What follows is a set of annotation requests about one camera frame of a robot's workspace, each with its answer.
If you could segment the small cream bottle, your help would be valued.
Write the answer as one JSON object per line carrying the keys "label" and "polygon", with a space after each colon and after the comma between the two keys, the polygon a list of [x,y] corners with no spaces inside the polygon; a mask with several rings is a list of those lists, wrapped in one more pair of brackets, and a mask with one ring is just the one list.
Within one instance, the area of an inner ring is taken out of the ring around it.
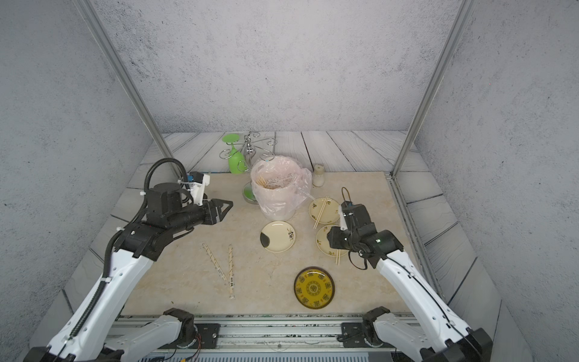
{"label": "small cream bottle", "polygon": [[322,187],[325,184],[325,167],[322,164],[315,164],[312,173],[312,184],[314,187]]}

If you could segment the chopsticks pair one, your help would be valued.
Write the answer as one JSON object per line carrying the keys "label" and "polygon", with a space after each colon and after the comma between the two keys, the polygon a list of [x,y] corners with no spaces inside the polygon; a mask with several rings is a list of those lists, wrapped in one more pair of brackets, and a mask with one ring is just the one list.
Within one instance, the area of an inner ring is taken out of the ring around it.
{"label": "chopsticks pair one", "polygon": [[212,264],[214,265],[214,268],[218,272],[218,275],[221,277],[221,279],[224,280],[224,282],[226,284],[229,283],[229,279],[226,277],[226,274],[221,269],[220,264],[218,263],[217,259],[215,258],[214,254],[212,253],[211,249],[205,243],[202,244],[202,247],[206,251],[207,255],[209,256]]}

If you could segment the large cream oval plate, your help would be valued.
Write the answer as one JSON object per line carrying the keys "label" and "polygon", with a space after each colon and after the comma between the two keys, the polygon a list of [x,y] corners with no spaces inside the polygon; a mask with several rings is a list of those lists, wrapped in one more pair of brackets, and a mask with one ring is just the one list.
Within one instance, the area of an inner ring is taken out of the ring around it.
{"label": "large cream oval plate", "polygon": [[327,239],[327,235],[330,230],[333,228],[333,225],[326,225],[320,228],[316,234],[316,245],[318,249],[326,256],[332,257],[336,259],[337,253],[339,253],[340,257],[344,257],[348,255],[347,250],[338,250],[330,247],[329,241]]}

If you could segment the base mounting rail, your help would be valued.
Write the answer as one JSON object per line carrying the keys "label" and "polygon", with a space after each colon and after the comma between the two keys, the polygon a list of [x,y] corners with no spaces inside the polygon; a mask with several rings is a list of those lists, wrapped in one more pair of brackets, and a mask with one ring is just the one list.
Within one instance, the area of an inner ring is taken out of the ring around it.
{"label": "base mounting rail", "polygon": [[475,330],[448,308],[396,315],[378,307],[365,315],[195,317],[170,309],[157,318],[118,318],[105,346],[139,360],[164,346],[181,349],[260,351],[395,348],[414,361],[487,360]]}

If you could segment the chopsticks pair two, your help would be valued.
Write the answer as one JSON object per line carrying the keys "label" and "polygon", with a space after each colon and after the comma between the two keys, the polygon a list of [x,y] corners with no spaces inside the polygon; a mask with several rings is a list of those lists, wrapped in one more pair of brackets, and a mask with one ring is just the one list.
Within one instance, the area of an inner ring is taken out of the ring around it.
{"label": "chopsticks pair two", "polygon": [[229,245],[229,298],[230,300],[235,299],[235,275],[234,275],[234,254],[233,246]]}

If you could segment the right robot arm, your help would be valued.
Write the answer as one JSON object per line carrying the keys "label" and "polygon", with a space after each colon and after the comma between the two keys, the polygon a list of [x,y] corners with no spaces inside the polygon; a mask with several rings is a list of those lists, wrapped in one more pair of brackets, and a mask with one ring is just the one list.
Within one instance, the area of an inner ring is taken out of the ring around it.
{"label": "right robot arm", "polygon": [[366,207],[354,204],[346,188],[339,225],[327,236],[330,247],[357,254],[394,287],[419,323],[414,328],[386,308],[364,315],[365,339],[386,343],[413,361],[489,361],[493,341],[484,329],[472,329],[437,295],[390,231],[378,231]]}

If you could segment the bare chopsticks in bin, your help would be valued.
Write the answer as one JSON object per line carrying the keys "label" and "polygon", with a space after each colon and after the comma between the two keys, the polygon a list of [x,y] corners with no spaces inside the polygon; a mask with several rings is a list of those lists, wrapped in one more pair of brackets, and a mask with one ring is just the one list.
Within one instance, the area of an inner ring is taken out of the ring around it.
{"label": "bare chopsticks in bin", "polygon": [[267,180],[264,177],[260,176],[256,183],[265,189],[281,189],[283,188],[283,183],[280,183],[277,180]]}

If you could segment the metal corner post right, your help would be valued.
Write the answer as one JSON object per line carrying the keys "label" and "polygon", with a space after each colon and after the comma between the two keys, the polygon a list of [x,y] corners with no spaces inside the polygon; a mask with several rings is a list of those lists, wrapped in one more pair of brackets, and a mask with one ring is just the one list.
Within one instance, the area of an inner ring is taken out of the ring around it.
{"label": "metal corner post right", "polygon": [[434,72],[432,73],[431,80],[428,82],[428,87],[426,88],[416,114],[410,123],[406,138],[394,163],[394,168],[391,172],[391,177],[393,179],[396,179],[398,174],[402,171],[403,164],[405,163],[407,156],[410,153],[410,149],[416,141],[419,131],[425,122],[428,110],[431,107],[440,84],[443,81],[446,69],[451,63],[456,49],[458,48],[458,44],[467,27],[475,5],[476,1],[474,0],[464,0],[460,4],[454,23],[452,24],[449,35],[443,45],[443,49],[434,68]]}

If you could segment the yellow patterned round plate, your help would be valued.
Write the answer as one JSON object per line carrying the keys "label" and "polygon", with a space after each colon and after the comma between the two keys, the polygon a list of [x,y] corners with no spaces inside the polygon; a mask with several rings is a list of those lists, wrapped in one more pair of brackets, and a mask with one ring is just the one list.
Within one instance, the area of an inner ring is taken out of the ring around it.
{"label": "yellow patterned round plate", "polygon": [[308,267],[296,276],[293,291],[302,306],[318,310],[327,307],[333,301],[336,284],[324,269]]}

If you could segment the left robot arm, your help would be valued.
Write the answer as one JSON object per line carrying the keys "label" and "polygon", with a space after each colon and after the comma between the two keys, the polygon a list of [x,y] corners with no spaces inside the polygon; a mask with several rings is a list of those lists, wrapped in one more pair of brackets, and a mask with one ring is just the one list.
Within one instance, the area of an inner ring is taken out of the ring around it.
{"label": "left robot arm", "polygon": [[202,347],[193,314],[169,309],[118,342],[106,342],[111,327],[140,279],[164,249],[196,226],[220,223],[233,203],[208,199],[210,176],[187,173],[176,158],[162,158],[143,181],[143,203],[134,218],[109,240],[103,271],[79,309],[45,347],[31,348],[26,361],[138,361],[165,345]]}

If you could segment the metal corner post left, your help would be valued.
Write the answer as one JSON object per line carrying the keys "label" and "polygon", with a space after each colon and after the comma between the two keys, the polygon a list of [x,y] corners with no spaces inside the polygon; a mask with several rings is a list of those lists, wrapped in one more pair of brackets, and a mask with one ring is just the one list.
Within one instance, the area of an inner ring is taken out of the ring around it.
{"label": "metal corner post left", "polygon": [[173,153],[170,151],[164,137],[156,125],[152,113],[150,113],[146,106],[140,92],[134,84],[126,66],[123,64],[119,53],[115,49],[104,25],[101,23],[99,16],[93,5],[88,0],[75,0],[75,7],[78,9],[81,17],[89,28],[94,40],[102,51],[103,55],[112,67],[117,79],[124,89],[129,100],[132,102],[134,108],[137,110],[141,121],[146,126],[147,131],[151,135],[155,144],[160,149],[161,155],[164,157],[172,157]]}

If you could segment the metal corner post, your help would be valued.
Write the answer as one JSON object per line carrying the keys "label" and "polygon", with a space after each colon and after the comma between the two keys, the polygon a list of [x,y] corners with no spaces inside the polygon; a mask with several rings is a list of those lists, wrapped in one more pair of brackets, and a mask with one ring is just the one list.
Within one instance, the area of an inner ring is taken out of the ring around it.
{"label": "metal corner post", "polygon": [[156,125],[152,113],[150,113],[146,106],[140,92],[134,84],[126,66],[123,64],[119,53],[115,49],[104,25],[101,23],[99,16],[93,5],[88,0],[75,0],[75,7],[78,9],[81,17],[89,28],[94,40],[102,51],[103,55],[112,67],[117,79],[124,89],[129,100],[132,102],[134,108],[137,110],[141,121],[146,126],[147,131],[151,135],[155,144],[160,149],[161,155],[164,157],[172,157],[173,153],[170,151],[164,137]]}
{"label": "metal corner post", "polygon": [[443,81],[446,69],[451,63],[456,49],[458,48],[458,44],[467,27],[475,5],[476,1],[474,0],[464,0],[460,4],[454,23],[452,24],[449,35],[443,45],[443,49],[434,68],[434,72],[432,73],[431,80],[428,82],[428,87],[426,88],[416,114],[410,123],[406,138],[394,163],[394,168],[391,172],[391,177],[393,179],[396,179],[398,174],[402,171],[403,164],[405,163],[407,156],[410,153],[410,149],[416,141],[419,131],[425,122],[428,110],[431,107],[440,84]]}

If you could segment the green plastic goblet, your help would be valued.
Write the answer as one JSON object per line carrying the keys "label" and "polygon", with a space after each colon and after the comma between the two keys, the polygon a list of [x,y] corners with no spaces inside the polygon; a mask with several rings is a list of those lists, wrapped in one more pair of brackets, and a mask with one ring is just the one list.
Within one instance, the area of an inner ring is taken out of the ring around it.
{"label": "green plastic goblet", "polygon": [[229,170],[233,174],[246,173],[248,170],[244,156],[245,143],[241,142],[239,134],[226,134],[222,138],[227,149],[220,152],[220,158],[228,162]]}

